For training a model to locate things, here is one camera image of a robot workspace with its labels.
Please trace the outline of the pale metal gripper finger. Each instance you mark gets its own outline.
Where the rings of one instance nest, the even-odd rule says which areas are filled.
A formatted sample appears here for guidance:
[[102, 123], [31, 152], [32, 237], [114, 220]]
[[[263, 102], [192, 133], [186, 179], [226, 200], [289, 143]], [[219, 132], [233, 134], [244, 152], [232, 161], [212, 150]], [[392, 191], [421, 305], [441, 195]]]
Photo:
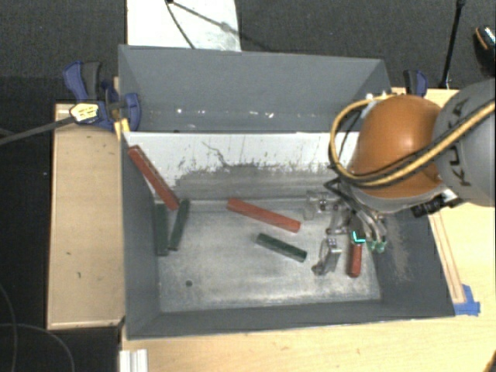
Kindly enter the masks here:
[[314, 220], [335, 211], [337, 197], [328, 191], [308, 191], [304, 206], [304, 220]]
[[312, 267], [315, 276], [325, 276], [336, 271], [343, 249], [338, 245], [336, 237], [329, 237], [321, 242], [319, 259]]

